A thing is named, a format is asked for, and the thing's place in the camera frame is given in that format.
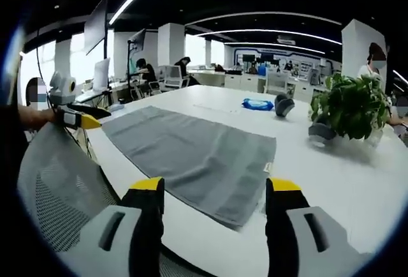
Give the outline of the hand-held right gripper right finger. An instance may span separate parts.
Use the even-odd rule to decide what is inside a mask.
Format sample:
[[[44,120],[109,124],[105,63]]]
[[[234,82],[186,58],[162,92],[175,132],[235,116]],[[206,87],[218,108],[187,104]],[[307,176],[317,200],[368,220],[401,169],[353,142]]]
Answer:
[[[354,249],[346,229],[309,206],[292,181],[266,180],[265,213],[269,276],[353,276],[372,257]]]

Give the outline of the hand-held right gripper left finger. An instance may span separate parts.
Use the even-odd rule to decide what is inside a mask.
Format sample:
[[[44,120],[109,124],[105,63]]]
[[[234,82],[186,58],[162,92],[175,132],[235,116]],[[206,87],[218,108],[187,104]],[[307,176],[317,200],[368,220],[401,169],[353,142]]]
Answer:
[[[108,206],[59,258],[75,276],[159,276],[164,232],[164,179],[133,184],[117,206]]]

